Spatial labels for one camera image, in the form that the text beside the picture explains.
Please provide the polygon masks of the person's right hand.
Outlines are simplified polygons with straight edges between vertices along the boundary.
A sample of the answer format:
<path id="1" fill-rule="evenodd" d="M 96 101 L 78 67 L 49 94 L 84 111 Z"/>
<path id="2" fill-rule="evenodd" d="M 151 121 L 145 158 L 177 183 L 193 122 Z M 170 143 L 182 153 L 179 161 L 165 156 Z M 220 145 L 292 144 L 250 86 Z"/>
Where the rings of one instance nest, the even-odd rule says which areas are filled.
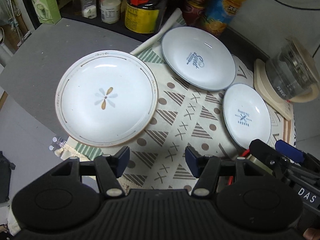
<path id="1" fill-rule="evenodd" d="M 303 233 L 303 237 L 306 240 L 320 240 L 320 230 L 314 228 L 308 228 Z"/>

